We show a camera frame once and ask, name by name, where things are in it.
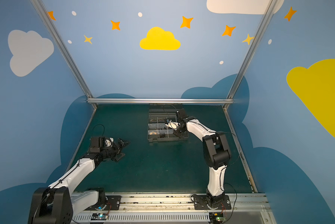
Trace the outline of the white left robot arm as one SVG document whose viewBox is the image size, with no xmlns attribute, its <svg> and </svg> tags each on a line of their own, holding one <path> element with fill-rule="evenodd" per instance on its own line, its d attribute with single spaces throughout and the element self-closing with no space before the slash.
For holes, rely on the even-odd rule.
<svg viewBox="0 0 335 224">
<path fill-rule="evenodd" d="M 92 137 L 88 152 L 62 177 L 46 188 L 38 188 L 29 211 L 29 224 L 69 224 L 73 217 L 89 207 L 102 211 L 108 205 L 103 188 L 91 188 L 79 196 L 72 196 L 77 186 L 98 165 L 110 159 L 118 162 L 122 149 L 130 144 L 120 138 Z"/>
</svg>

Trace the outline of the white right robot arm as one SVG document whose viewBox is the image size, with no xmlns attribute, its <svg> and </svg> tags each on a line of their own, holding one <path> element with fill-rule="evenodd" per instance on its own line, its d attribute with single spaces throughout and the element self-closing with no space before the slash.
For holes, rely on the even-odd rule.
<svg viewBox="0 0 335 224">
<path fill-rule="evenodd" d="M 225 172 L 232 158 L 226 134 L 206 127 L 195 117 L 188 116 L 184 109 L 178 110 L 176 117 L 176 122 L 167 121 L 166 126 L 172 128 L 179 138 L 189 132 L 201 140 L 204 160 L 209 166 L 207 202 L 211 207 L 221 203 L 225 199 Z"/>
</svg>

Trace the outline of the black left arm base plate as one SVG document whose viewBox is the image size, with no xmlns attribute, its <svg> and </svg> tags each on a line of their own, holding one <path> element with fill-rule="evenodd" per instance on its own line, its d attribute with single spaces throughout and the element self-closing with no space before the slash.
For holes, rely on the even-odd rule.
<svg viewBox="0 0 335 224">
<path fill-rule="evenodd" d="M 120 195 L 106 195 L 105 199 L 99 199 L 95 205 L 85 209 L 85 211 L 118 211 L 120 208 Z"/>
</svg>

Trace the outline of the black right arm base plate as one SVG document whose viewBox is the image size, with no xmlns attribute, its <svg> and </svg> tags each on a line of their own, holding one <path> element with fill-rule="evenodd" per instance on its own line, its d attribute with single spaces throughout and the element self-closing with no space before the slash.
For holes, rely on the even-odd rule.
<svg viewBox="0 0 335 224">
<path fill-rule="evenodd" d="M 231 210 L 231 202 L 229 196 L 220 195 L 212 197 L 209 195 L 193 194 L 190 199 L 193 202 L 195 210 Z"/>
</svg>

